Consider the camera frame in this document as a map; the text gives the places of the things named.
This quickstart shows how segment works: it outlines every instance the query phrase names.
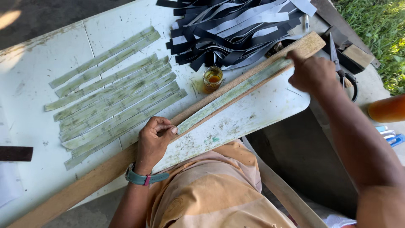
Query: scissor blade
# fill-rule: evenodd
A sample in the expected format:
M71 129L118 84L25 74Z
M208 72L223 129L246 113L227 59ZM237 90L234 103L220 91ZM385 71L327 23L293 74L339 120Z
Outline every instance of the scissor blade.
M332 33L329 33L330 37L330 60L335 63L336 65L336 72L340 70L339 59L337 58L335 43L333 42Z

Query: man's right hand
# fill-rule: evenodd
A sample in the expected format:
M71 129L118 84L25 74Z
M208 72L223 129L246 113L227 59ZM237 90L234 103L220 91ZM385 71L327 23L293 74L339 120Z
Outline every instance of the man's right hand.
M318 95L319 92L339 86L340 82L335 77L335 64L332 61L315 56L303 59L296 51L288 52L287 58L294 61L295 72L288 82L295 88Z

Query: wristwatch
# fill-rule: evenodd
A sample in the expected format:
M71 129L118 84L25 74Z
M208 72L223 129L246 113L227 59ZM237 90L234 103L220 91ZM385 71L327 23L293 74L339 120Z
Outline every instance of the wristwatch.
M128 168L127 171L125 172L125 179L133 184L136 185L144 185L148 186L149 184L159 182L162 180L166 180L169 177L169 174L167 172L157 174L157 175L146 175L146 176L141 176L136 174L132 169L135 167L135 162L132 162Z

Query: person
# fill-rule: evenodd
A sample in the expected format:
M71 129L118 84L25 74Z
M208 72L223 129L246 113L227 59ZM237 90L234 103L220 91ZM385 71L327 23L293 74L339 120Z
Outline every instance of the person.
M294 51L287 58L295 65L290 84L312 94L329 117L338 155L358 190L357 227L404 227L404 167L342 90L334 63ZM168 119L152 117L139 132L133 172L150 174L176 132ZM256 157L239 140L165 172L167 179L150 186L129 183L110 227L295 227L260 194Z

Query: hand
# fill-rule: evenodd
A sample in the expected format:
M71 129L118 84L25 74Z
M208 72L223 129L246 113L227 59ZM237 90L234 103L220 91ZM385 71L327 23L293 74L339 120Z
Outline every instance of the hand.
M295 51L288 52L287 58L294 61L295 72L288 82L295 88L317 96L339 86L332 61L315 56L303 59Z
M177 133L178 128L164 117L153 116L139 132L138 155L134 172L145 176L162 159L167 145Z

